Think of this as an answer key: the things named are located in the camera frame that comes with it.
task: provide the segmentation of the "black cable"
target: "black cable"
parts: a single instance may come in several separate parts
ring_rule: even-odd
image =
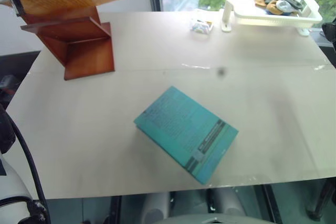
[[[32,176],[33,176],[33,180],[34,180],[34,184],[36,187],[36,191],[37,191],[37,196],[38,199],[40,200],[40,202],[42,203],[42,205],[46,208],[46,223],[47,224],[51,224],[51,220],[50,220],[50,215],[49,215],[49,209],[48,209],[48,205],[47,205],[47,200],[44,196],[43,190],[42,190],[42,186],[41,186],[41,182],[40,179],[38,177],[38,173],[37,173],[37,169],[33,160],[33,157],[29,151],[29,148],[26,144],[25,139],[23,138],[20,130],[18,129],[18,127],[16,126],[16,124],[14,123],[13,119],[7,114],[9,121],[11,122],[11,125],[13,127],[14,133],[23,149],[23,152],[26,155],[27,161],[28,161],[28,165],[30,168],[30,171],[32,172]]]

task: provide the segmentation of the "wooden stand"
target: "wooden stand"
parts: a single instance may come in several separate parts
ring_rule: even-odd
[[[100,23],[96,7],[22,18],[28,25],[21,29],[36,34],[65,67],[65,80],[114,71],[110,23]]]

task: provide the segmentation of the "teal book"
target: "teal book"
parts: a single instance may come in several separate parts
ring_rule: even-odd
[[[210,179],[238,134],[175,87],[166,90],[134,122],[202,184]]]

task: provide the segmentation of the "white table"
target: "white table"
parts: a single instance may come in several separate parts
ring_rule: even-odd
[[[102,13],[116,72],[64,81],[44,49],[9,105],[47,198],[336,176],[336,71],[294,28],[190,32],[190,13]],[[218,68],[224,68],[223,76]],[[239,130],[204,187],[133,120],[175,86]],[[5,155],[36,198],[16,142]]]

